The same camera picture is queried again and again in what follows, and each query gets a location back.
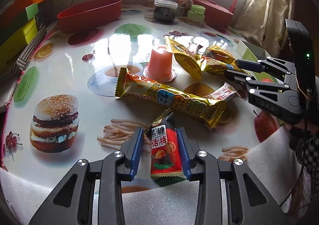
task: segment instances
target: white foam sheet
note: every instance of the white foam sheet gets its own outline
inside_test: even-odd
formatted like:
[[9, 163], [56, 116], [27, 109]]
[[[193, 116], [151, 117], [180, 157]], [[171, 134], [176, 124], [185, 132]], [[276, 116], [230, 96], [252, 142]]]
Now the white foam sheet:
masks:
[[[299, 171], [289, 148], [288, 131], [281, 127], [248, 153], [248, 164], [280, 203], [295, 184]], [[0, 169], [4, 196], [13, 213], [27, 225], [51, 188], [32, 184]], [[222, 181], [223, 224], [227, 224], [224, 182]], [[197, 208], [198, 182], [183, 181], [148, 191], [123, 194], [127, 225], [193, 225]], [[94, 198], [93, 224], [97, 224], [98, 195]]]

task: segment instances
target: red basket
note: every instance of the red basket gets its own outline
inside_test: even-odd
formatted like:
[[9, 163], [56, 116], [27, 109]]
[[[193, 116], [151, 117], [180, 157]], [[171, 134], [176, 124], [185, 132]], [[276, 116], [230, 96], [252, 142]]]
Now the red basket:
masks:
[[63, 33], [79, 33], [111, 23], [121, 15], [121, 0], [93, 0], [72, 6], [58, 15]]
[[194, 0], [194, 4], [201, 5], [206, 8], [205, 10], [205, 22], [212, 28], [224, 28], [227, 29], [235, 11], [237, 0], [234, 0], [229, 10], [216, 4], [213, 1], [207, 0]]

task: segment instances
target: hamburger print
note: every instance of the hamburger print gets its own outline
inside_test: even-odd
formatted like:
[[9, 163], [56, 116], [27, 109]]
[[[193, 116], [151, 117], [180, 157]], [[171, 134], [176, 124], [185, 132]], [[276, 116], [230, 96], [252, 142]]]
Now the hamburger print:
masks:
[[50, 96], [38, 103], [30, 128], [30, 142], [42, 152], [69, 149], [78, 132], [79, 101], [69, 94]]

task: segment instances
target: plastic jar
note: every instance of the plastic jar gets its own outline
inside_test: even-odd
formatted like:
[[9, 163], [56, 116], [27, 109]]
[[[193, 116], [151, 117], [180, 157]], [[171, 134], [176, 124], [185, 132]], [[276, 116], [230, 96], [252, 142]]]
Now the plastic jar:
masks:
[[166, 0], [154, 1], [153, 18], [160, 22], [172, 23], [178, 4]]
[[205, 19], [205, 10], [203, 6], [192, 4], [192, 7], [187, 13], [187, 18], [194, 22], [202, 23]]

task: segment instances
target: metal screw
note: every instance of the metal screw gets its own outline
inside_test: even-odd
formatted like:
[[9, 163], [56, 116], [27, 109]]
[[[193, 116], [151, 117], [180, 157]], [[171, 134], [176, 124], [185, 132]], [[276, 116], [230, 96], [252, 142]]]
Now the metal screw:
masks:
[[244, 162], [240, 158], [234, 160], [235, 165], [241, 166]]
[[200, 151], [198, 151], [198, 155], [199, 155], [200, 157], [206, 157], [206, 156], [207, 156], [207, 152], [204, 151], [204, 150], [200, 150]]
[[86, 165], [87, 164], [87, 161], [85, 160], [85, 159], [80, 159], [79, 161], [78, 161], [78, 166], [84, 166], [84, 165]]
[[121, 156], [123, 156], [123, 152], [122, 151], [115, 151], [114, 155], [116, 158], [120, 158]]

